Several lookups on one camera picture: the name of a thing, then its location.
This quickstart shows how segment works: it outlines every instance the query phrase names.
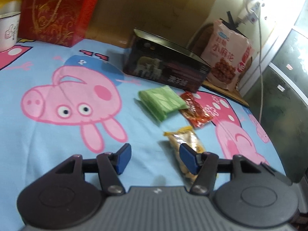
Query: red gift bag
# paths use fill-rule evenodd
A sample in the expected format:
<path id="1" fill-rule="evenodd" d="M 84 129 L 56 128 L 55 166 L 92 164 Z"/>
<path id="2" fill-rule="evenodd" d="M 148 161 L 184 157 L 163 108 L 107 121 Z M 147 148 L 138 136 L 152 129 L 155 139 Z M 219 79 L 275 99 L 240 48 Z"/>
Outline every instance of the red gift bag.
<path id="1" fill-rule="evenodd" d="M 84 38 L 97 0 L 23 0 L 18 37 L 71 47 Z"/>

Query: cup rim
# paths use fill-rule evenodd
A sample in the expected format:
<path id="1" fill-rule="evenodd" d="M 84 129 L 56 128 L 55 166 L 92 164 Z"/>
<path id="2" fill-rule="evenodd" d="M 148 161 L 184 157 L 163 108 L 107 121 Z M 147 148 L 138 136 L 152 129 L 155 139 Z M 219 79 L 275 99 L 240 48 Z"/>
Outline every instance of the cup rim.
<path id="1" fill-rule="evenodd" d="M 0 20 L 1 19 L 5 19 L 5 18 L 9 18 L 9 17 L 14 17 L 16 15 L 19 15 L 21 12 L 20 11 L 16 11 L 16 12 L 9 12 L 9 13 L 4 13 L 0 15 Z"/>

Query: brown wall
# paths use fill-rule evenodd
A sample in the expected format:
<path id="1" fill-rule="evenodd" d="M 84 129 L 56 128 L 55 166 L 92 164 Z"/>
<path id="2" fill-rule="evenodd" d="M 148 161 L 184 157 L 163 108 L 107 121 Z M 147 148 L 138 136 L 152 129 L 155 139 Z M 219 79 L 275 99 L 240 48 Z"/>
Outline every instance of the brown wall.
<path id="1" fill-rule="evenodd" d="M 134 27 L 185 46 L 215 0 L 98 0 L 86 38 L 126 47 Z"/>

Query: picture of fried dough twists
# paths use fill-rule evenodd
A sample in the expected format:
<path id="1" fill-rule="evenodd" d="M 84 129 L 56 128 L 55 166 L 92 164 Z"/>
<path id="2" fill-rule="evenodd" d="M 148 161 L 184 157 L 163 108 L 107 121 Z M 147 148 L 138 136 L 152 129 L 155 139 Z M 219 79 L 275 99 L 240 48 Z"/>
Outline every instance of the picture of fried dough twists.
<path id="1" fill-rule="evenodd" d="M 211 73 L 219 81 L 230 84 L 235 76 L 235 67 L 232 67 L 224 58 L 221 58 L 215 64 L 215 67 L 212 67 Z"/>

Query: pink snack bag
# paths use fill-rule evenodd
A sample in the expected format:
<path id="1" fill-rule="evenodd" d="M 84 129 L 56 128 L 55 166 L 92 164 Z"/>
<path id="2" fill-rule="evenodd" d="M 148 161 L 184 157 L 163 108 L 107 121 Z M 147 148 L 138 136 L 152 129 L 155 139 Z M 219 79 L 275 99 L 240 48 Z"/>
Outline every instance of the pink snack bag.
<path id="1" fill-rule="evenodd" d="M 218 87 L 233 91 L 253 51 L 248 38 L 228 29 L 222 20 L 215 21 L 214 31 L 201 54 L 212 67 L 207 79 Z"/>

